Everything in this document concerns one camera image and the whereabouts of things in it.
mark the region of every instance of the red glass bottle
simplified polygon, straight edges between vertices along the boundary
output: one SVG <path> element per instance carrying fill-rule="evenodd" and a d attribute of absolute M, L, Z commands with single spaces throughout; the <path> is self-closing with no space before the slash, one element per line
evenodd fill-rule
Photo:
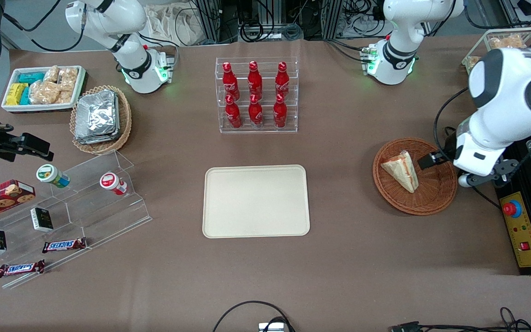
<path fill-rule="evenodd" d="M 261 105 L 257 96 L 249 96 L 249 119 L 251 119 L 251 126 L 253 128 L 261 128 L 264 125 L 264 118 L 261 111 Z"/>
<path fill-rule="evenodd" d="M 225 86 L 225 91 L 228 95 L 231 95 L 235 101 L 238 101 L 241 97 L 239 92 L 239 84 L 236 82 L 236 76 L 230 68 L 230 63 L 223 63 L 223 85 Z"/>
<path fill-rule="evenodd" d="M 276 95 L 276 103 L 274 104 L 274 123 L 276 128 L 283 128 L 286 126 L 286 114 L 288 113 L 288 108 L 286 103 L 284 103 L 284 96 L 282 93 Z"/>
<path fill-rule="evenodd" d="M 263 93 L 263 82 L 261 74 L 257 70 L 257 62 L 251 61 L 249 63 L 249 76 L 247 76 L 247 83 L 249 84 L 249 94 L 255 95 L 260 101 Z"/>
<path fill-rule="evenodd" d="M 286 73 L 286 63 L 278 63 L 278 74 L 276 75 L 276 95 L 282 95 L 284 98 L 288 95 L 288 84 L 290 78 Z"/>
<path fill-rule="evenodd" d="M 227 95 L 225 97 L 225 102 L 227 103 L 225 112 L 227 113 L 227 119 L 229 120 L 230 125 L 232 128 L 240 128 L 243 124 L 243 120 L 241 119 L 239 107 L 235 104 L 233 96 Z"/>

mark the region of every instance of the brown table surface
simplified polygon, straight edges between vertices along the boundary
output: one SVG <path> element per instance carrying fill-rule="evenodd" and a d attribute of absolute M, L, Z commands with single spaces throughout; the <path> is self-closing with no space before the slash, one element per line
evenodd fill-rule
<path fill-rule="evenodd" d="M 372 179 L 372 160 L 387 141 L 432 141 L 436 111 L 466 84 L 459 63 L 476 40 L 426 38 L 415 70 L 398 86 L 363 76 L 356 61 L 323 42 L 183 48 L 173 84 L 149 95 L 126 85 L 107 51 L 11 51 L 12 68 L 82 65 L 88 88 L 112 84 L 124 91 L 133 130 L 120 152 L 135 164 L 130 173 L 153 220 L 52 273 L 0 288 L 0 331 L 210 331 L 226 309 L 245 300 L 270 301 L 297 330 L 310 332 L 379 332 L 412 320 L 492 326 L 501 306 L 531 323 L 531 277 L 518 275 L 499 211 L 459 189 L 444 212 L 409 216 L 392 208 Z M 215 58 L 276 55 L 300 57 L 298 134 L 221 135 Z M 440 125 L 456 126 L 473 111 L 465 94 Z M 93 157 L 73 147 L 69 113 L 0 109 L 0 121 L 50 141 L 61 169 Z M 0 182 L 35 184 L 43 163 L 0 160 Z M 206 170 L 276 164 L 306 168 L 307 235 L 202 235 Z M 482 189 L 494 196 L 488 185 Z M 255 331 L 275 315 L 246 306 L 219 330 Z"/>

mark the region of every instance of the clear acrylic shelf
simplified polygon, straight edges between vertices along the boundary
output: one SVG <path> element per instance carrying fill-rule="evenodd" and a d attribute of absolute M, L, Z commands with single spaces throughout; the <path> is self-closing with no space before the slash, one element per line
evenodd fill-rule
<path fill-rule="evenodd" d="M 263 78 L 263 97 L 260 104 L 263 108 L 264 125 L 255 129 L 249 120 L 249 87 L 247 86 L 247 76 L 249 75 L 249 62 L 256 61 L 261 77 Z M 286 72 L 290 78 L 289 93 L 286 96 L 286 126 L 276 128 L 274 126 L 273 107 L 276 103 L 276 83 L 274 82 L 278 74 L 278 63 L 286 62 Z M 241 112 L 242 126 L 233 128 L 227 119 L 225 112 L 225 88 L 223 85 L 223 63 L 228 62 L 235 74 L 240 99 L 236 102 Z M 299 62 L 298 57 L 256 57 L 256 58 L 217 58 L 214 70 L 215 86 L 217 93 L 218 126 L 223 134 L 257 134 L 257 133 L 290 133 L 299 129 Z"/>
<path fill-rule="evenodd" d="M 59 267 L 70 259 L 83 255 L 110 240 L 151 221 L 145 201 L 134 191 L 126 172 L 133 164 L 117 151 L 100 155 L 79 164 L 65 173 L 71 183 L 63 189 L 51 185 L 52 197 L 40 198 L 11 209 L 12 214 L 0 214 L 0 230 L 6 232 L 7 251 L 0 254 L 2 264 L 16 265 L 45 260 L 44 273 Z M 100 177 L 114 172 L 127 183 L 124 195 L 102 189 Z M 53 231 L 35 231 L 30 210 L 38 206 L 49 211 Z M 87 248 L 42 253 L 44 242 L 87 238 Z M 27 273 L 4 278 L 4 288 L 13 288 L 27 282 L 38 273 Z"/>

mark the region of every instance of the control panel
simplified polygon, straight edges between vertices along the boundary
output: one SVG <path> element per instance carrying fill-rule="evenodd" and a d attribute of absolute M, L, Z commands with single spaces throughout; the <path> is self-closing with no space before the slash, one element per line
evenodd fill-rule
<path fill-rule="evenodd" d="M 520 192 L 501 198 L 503 216 L 519 267 L 531 267 L 531 222 Z"/>

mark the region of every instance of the wicker basket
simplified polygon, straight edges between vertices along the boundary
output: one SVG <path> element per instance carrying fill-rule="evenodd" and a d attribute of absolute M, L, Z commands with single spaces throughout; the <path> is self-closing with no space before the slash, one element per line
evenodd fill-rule
<path fill-rule="evenodd" d="M 382 162 L 403 150 L 409 151 L 419 179 L 419 187 L 412 194 L 381 167 Z M 378 190 L 392 206 L 409 214 L 427 216 L 438 213 L 451 204 L 458 187 L 454 166 L 445 162 L 421 170 L 417 164 L 421 157 L 436 150 L 435 145 L 419 138 L 400 138 L 381 147 L 374 158 L 372 173 Z"/>
<path fill-rule="evenodd" d="M 111 150 L 120 149 L 124 143 L 126 143 L 128 136 L 130 135 L 130 129 L 132 127 L 132 114 L 130 112 L 130 105 L 124 96 L 124 93 L 120 89 L 114 86 L 96 86 L 93 89 L 87 90 L 83 95 L 91 95 L 93 93 L 98 93 L 102 90 L 112 90 L 118 95 L 118 111 L 120 112 L 120 138 L 116 141 L 107 141 L 95 144 L 81 144 L 75 139 L 73 139 L 73 145 L 78 147 L 81 151 L 91 154 L 104 154 Z M 71 111 L 71 122 L 69 123 L 69 130 L 71 134 L 75 135 L 75 117 L 77 113 L 77 104 L 73 106 Z"/>

